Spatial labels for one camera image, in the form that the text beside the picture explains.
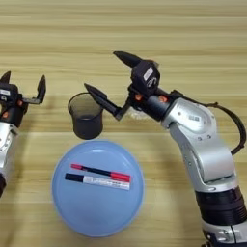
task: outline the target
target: pen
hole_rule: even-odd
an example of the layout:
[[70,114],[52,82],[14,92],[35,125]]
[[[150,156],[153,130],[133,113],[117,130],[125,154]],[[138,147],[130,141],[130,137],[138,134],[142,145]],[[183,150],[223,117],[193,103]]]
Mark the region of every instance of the pen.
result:
[[87,171],[87,172],[91,172],[91,173],[95,173],[95,174],[105,175],[105,176],[111,177],[111,179],[113,179],[113,180],[130,182],[130,175],[126,175],[126,174],[108,172],[108,171],[104,171],[104,170],[100,170],[100,169],[96,169],[96,168],[91,168],[91,167],[86,167],[86,166],[82,166],[82,165],[78,165],[78,164],[71,164],[71,168],[77,169],[77,170],[83,170],[83,171]]
[[101,185],[101,186],[107,186],[112,188],[119,188],[124,190],[129,190],[130,184],[129,182],[125,181],[117,181],[117,180],[111,180],[111,179],[105,179],[105,178],[94,178],[84,175],[77,175],[77,174],[66,174],[65,176],[66,180],[71,181],[78,181],[82,183],[88,183],[93,185]]

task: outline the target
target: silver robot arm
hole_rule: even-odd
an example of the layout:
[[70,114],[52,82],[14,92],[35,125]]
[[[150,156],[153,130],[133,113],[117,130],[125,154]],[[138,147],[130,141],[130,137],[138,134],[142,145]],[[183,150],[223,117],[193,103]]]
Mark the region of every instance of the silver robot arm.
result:
[[217,133],[212,112],[179,98],[161,124],[179,145],[208,241],[212,246],[247,246],[247,212],[233,156]]
[[[178,143],[203,219],[206,247],[247,246],[247,210],[237,183],[233,155],[243,148],[246,130],[240,118],[214,104],[201,104],[178,91],[161,90],[158,63],[125,51],[114,54],[132,68],[125,105],[119,107],[99,89],[85,84],[92,98],[120,120],[129,107],[143,111],[169,129]],[[226,112],[236,123],[240,142],[230,151],[206,108]]]
[[17,127],[10,123],[0,123],[0,195],[13,169],[17,136]]
[[0,197],[8,183],[14,165],[14,153],[18,128],[29,104],[43,102],[46,86],[43,76],[38,85],[37,97],[26,98],[19,93],[15,84],[10,84],[11,73],[0,78]]

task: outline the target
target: black cup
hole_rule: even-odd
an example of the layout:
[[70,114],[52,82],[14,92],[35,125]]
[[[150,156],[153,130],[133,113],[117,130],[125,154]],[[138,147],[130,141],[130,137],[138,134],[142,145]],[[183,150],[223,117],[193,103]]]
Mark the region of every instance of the black cup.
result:
[[68,105],[73,120],[73,132],[81,139],[96,138],[103,129],[102,107],[89,93],[74,96]]

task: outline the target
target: light blue plate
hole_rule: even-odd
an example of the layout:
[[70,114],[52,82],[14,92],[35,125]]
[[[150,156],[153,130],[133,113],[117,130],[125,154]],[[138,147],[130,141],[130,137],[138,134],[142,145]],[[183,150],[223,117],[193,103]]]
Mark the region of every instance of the light blue plate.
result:
[[[65,180],[65,173],[109,178],[74,170],[71,163],[131,175],[130,190]],[[109,141],[87,141],[68,151],[52,180],[57,211],[72,229],[87,236],[108,236],[127,227],[136,217],[144,197],[144,179],[135,158]]]

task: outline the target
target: wood grain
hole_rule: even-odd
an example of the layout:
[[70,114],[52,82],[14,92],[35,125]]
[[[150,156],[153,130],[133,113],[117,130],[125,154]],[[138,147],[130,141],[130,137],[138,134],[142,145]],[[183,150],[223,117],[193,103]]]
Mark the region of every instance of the wood grain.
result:
[[[50,181],[61,156],[81,142],[71,130],[69,99],[90,82],[123,104],[129,68],[112,54],[126,50],[160,64],[161,87],[202,102],[219,101],[247,124],[247,2],[245,0],[2,0],[0,73],[26,96],[43,74],[47,96],[21,127],[14,177],[0,203],[0,246],[188,246],[203,243],[200,214],[178,151],[153,120],[104,113],[100,138],[122,144],[142,165],[146,198],[140,215],[114,236],[91,239],[71,231],[55,212]],[[234,147],[238,133],[216,112]],[[247,151],[235,157],[247,198]]]

